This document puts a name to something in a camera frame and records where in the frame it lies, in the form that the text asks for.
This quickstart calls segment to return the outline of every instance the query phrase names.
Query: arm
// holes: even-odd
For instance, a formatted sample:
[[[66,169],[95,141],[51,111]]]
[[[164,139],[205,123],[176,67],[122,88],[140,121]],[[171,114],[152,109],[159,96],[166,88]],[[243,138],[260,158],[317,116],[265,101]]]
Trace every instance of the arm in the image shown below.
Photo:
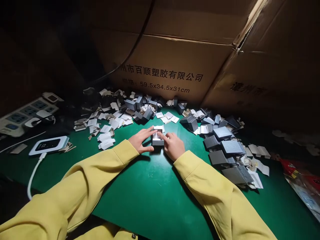
[[[139,153],[153,151],[153,147],[142,146],[154,133],[150,129],[75,164],[61,182],[35,195],[14,218],[2,224],[0,239],[65,239],[67,232],[93,211],[106,184]]]
[[[276,239],[233,183],[192,152],[185,152],[183,142],[174,133],[167,136],[167,139],[163,136],[165,151],[189,190],[209,214],[221,240]]]

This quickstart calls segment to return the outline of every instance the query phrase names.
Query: hand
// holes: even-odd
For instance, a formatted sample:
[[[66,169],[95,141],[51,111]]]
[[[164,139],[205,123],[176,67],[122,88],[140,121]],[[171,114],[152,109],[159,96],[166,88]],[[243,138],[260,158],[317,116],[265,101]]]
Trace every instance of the hand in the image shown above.
[[[128,141],[132,144],[132,146],[137,150],[139,154],[144,152],[153,152],[154,148],[152,146],[144,147],[142,146],[142,142],[150,137],[152,134],[156,133],[157,130],[150,131],[153,129],[153,126],[148,129],[142,129],[137,134],[133,135]]]
[[[172,161],[175,162],[185,153],[184,143],[175,133],[163,135],[161,132],[158,132],[158,135],[164,140],[164,151]]]

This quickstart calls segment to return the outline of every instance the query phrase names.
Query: black cable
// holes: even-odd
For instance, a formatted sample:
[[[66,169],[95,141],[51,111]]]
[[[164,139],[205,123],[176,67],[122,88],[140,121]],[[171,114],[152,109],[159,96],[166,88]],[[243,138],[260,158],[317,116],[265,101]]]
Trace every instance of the black cable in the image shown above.
[[[36,122],[32,122],[32,123],[31,123],[31,125],[35,126],[35,124],[37,124],[37,123],[38,123],[38,122],[40,122],[41,120],[43,120],[43,119],[47,119],[47,118],[49,118],[49,117],[54,117],[54,115],[53,115],[53,114],[51,114],[51,115],[46,116],[46,117],[44,117],[44,118],[40,118],[40,119],[39,119],[39,120],[37,120]]]
[[[113,72],[117,71],[120,67],[122,67],[122,66],[128,61],[128,59],[131,57],[131,55],[133,54],[134,50],[136,49],[138,43],[140,42],[141,37],[142,37],[142,35],[144,34],[144,31],[146,30],[146,27],[147,27],[147,25],[148,25],[148,22],[149,22],[149,19],[150,19],[152,10],[153,10],[154,3],[155,3],[155,0],[152,0],[152,1],[151,1],[151,4],[150,4],[150,7],[149,7],[149,11],[148,11],[147,17],[146,17],[146,19],[144,20],[144,23],[143,23],[142,29],[141,29],[141,31],[140,31],[140,33],[139,33],[139,36],[138,36],[135,44],[133,45],[130,53],[128,54],[128,56],[123,60],[123,62],[122,62],[118,67],[116,67],[115,69],[113,69],[111,72],[105,74],[104,76],[102,76],[102,77],[100,77],[100,78],[98,78],[98,79],[90,82],[90,83],[89,83],[90,85],[97,84],[97,83],[101,82],[102,80],[106,79],[107,76],[109,76],[109,75],[112,74]]]

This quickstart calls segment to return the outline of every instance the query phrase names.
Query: white cable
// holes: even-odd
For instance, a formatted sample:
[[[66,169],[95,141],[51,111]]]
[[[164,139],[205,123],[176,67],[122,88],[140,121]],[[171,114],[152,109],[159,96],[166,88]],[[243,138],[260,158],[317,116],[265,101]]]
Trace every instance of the white cable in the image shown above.
[[[40,134],[38,134],[38,135],[35,135],[35,136],[31,137],[31,138],[38,137],[38,136],[40,136],[41,134],[44,134],[45,132],[46,132],[46,131],[44,131],[43,133],[40,133]],[[9,149],[9,148],[11,148],[11,147],[13,147],[13,146],[15,146],[15,145],[18,145],[18,144],[20,144],[20,143],[23,143],[23,142],[25,142],[25,141],[27,141],[27,140],[29,140],[29,139],[31,139],[31,138],[28,138],[28,139],[26,139],[26,140],[23,140],[23,141],[21,141],[21,142],[18,142],[18,143],[16,143],[16,144],[13,144],[13,145],[11,145],[10,147],[7,147],[7,148],[1,150],[0,153],[4,152],[5,150],[7,150],[7,149]]]
[[[31,174],[31,177],[29,179],[29,183],[28,183],[28,188],[27,188],[27,194],[28,194],[28,198],[29,200],[31,201],[32,199],[32,196],[31,196],[31,184],[32,184],[32,180],[33,180],[33,177],[34,177],[34,174],[36,173],[37,171],[37,168],[39,167],[39,164],[42,162],[42,160],[46,157],[47,153],[42,153],[40,155],[40,158],[39,158],[39,161],[37,162],[36,166],[34,167],[33,169],[33,172]]]

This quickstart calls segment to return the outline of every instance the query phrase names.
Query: yellow sweatshirt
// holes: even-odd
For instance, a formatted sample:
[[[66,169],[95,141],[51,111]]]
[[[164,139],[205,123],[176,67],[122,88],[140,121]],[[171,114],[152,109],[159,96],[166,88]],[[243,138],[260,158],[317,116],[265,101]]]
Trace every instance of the yellow sweatshirt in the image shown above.
[[[110,150],[75,164],[61,182],[35,195],[18,214],[0,226],[0,239],[65,239],[93,211],[104,187],[139,154],[124,140]],[[276,239],[242,192],[213,167],[185,152],[174,166],[208,212],[221,240]],[[132,239],[105,225],[80,239]]]

